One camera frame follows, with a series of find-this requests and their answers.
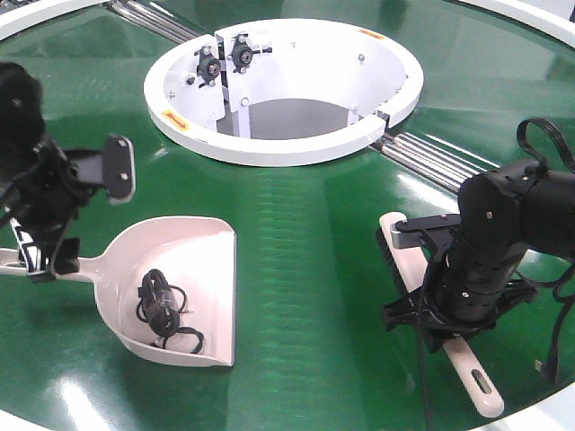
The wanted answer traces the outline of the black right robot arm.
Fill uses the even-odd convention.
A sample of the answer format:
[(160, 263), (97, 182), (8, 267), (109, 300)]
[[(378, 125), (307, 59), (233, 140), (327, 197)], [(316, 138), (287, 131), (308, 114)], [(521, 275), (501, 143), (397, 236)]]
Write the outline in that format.
[(381, 311), (387, 330), (421, 325), (429, 348), (458, 333), (466, 338), (536, 290), (512, 275), (529, 250), (574, 257), (574, 175), (522, 160), (465, 180), (456, 214), (392, 224), (395, 249), (427, 249), (424, 278)]

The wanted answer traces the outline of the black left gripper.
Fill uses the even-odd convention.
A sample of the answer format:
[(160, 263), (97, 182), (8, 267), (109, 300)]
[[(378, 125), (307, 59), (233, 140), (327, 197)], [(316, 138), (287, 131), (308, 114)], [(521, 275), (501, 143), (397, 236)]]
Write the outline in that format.
[(10, 224), (19, 260), (34, 283), (79, 270), (80, 239), (66, 232), (97, 189), (112, 204), (132, 199), (136, 169), (127, 137), (108, 135), (101, 150), (64, 151), (44, 136), (31, 149), (31, 164), (5, 183), (1, 225)]

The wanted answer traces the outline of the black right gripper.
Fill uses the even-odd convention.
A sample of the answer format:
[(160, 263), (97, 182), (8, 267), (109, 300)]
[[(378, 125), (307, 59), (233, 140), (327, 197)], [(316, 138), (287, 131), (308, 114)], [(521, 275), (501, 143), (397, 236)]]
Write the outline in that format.
[[(396, 249), (427, 247), (437, 250), (449, 246), (460, 225), (459, 214), (432, 215), (393, 222), (392, 243)], [(493, 330), (497, 320), (522, 303), (531, 303), (537, 289), (518, 279), (509, 281), (495, 295), (476, 295), (458, 291), (452, 296), (444, 284), (425, 282), (415, 291), (381, 309), (386, 331), (398, 326), (420, 328), (429, 351), (439, 349), (441, 341), (460, 335), (470, 339)]]

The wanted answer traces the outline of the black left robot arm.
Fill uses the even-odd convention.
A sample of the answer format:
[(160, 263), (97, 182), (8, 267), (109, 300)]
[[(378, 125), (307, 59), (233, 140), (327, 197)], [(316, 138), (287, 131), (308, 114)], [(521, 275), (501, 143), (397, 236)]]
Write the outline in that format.
[(1, 224), (9, 224), (26, 274), (44, 282), (79, 269), (69, 225), (102, 189), (111, 202), (136, 190), (134, 149), (110, 135), (101, 150), (63, 149), (46, 131), (42, 87), (24, 67), (1, 65)]

